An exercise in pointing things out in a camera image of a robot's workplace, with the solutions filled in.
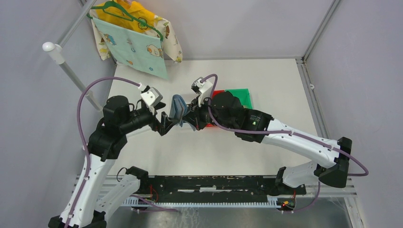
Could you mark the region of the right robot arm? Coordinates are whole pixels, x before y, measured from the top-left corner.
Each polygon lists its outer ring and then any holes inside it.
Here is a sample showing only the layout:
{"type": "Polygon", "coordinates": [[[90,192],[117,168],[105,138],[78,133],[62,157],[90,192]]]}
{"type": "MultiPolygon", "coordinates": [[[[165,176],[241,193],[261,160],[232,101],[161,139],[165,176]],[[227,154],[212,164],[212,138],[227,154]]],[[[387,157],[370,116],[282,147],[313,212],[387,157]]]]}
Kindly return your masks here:
{"type": "Polygon", "coordinates": [[[198,101],[195,98],[187,104],[182,117],[196,130],[209,124],[222,126],[243,141],[275,145],[311,160],[298,166],[280,168],[274,181],[277,192],[286,194],[300,185],[316,182],[334,188],[346,187],[351,139],[331,140],[307,134],[265,112],[245,108],[230,92],[207,97],[203,104],[198,101]]]}

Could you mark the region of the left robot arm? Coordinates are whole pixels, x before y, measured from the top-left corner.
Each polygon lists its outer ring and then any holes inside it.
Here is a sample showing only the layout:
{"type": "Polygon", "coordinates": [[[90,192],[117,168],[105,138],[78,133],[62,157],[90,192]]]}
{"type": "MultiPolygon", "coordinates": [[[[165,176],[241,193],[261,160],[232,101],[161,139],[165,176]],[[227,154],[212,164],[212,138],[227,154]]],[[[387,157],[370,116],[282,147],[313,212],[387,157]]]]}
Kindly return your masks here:
{"type": "Polygon", "coordinates": [[[98,197],[105,179],[127,144],[127,134],[150,126],[161,136],[179,121],[162,112],[158,121],[145,103],[141,109],[130,110],[125,96],[109,98],[103,108],[104,117],[85,143],[88,153],[73,195],[59,216],[52,217],[50,228],[105,228],[107,222],[131,194],[145,193],[149,189],[148,172],[131,167],[122,183],[115,185],[104,197],[98,197]]]}

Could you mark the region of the blue leather card holder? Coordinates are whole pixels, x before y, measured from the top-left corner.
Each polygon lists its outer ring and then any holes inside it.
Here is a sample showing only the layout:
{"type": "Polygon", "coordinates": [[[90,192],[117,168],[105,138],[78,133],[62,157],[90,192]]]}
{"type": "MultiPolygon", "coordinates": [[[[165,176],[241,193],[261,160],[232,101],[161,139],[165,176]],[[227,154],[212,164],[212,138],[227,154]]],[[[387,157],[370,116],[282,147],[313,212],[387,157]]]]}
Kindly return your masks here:
{"type": "Polygon", "coordinates": [[[171,109],[169,113],[169,118],[176,122],[176,125],[183,127],[184,124],[188,124],[193,131],[196,131],[195,126],[191,125],[188,121],[183,120],[183,118],[190,112],[185,100],[180,95],[173,95],[171,101],[171,109]]]}

